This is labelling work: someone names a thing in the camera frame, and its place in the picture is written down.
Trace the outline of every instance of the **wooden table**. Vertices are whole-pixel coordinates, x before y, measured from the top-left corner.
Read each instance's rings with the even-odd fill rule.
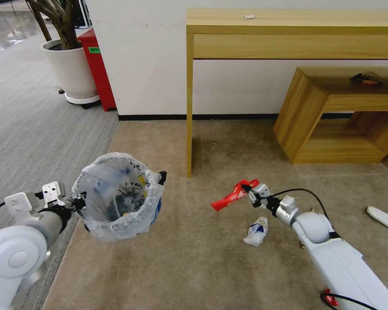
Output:
[[[381,85],[350,78],[373,72]],[[347,119],[323,113],[355,111]],[[297,67],[274,132],[292,163],[378,163],[388,154],[388,67]]]
[[[194,59],[388,59],[388,11],[188,9],[187,177]]]

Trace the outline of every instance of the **white slipper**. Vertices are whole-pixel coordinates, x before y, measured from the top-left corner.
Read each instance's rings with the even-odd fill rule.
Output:
[[[375,207],[367,207],[366,211],[374,219],[388,227],[388,213],[385,213]]]

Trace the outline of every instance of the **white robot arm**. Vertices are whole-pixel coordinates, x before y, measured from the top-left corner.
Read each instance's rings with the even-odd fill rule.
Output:
[[[11,309],[17,291],[32,286],[46,270],[55,241],[74,211],[85,206],[86,193],[69,199],[58,182],[45,184],[42,193],[20,192],[5,198],[16,225],[0,230],[0,310]],[[45,206],[39,212],[39,199]]]
[[[277,199],[265,184],[242,188],[248,192],[254,207],[267,208],[293,228],[333,292],[330,296],[346,298],[339,301],[339,309],[388,310],[388,289],[362,259],[362,254],[340,238],[326,215],[302,213],[294,198]]]

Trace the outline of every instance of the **garbage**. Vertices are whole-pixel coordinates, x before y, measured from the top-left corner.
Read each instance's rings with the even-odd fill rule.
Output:
[[[254,245],[256,248],[263,242],[269,230],[267,217],[259,217],[251,224],[247,237],[243,238],[244,243]]]
[[[72,192],[86,192],[78,213],[92,236],[134,238],[156,221],[165,178],[166,172],[155,173],[127,153],[108,153],[82,169]]]

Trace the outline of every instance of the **trash can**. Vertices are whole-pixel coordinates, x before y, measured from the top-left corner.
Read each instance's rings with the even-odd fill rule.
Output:
[[[82,169],[72,192],[86,192],[86,206],[78,214],[91,235],[115,241],[149,230],[161,209],[165,179],[165,171],[155,173],[131,155],[115,152]]]
[[[113,98],[111,85],[109,84],[108,75],[106,74],[94,30],[88,30],[79,36],[78,40],[82,42],[104,111],[116,109],[115,99]]]

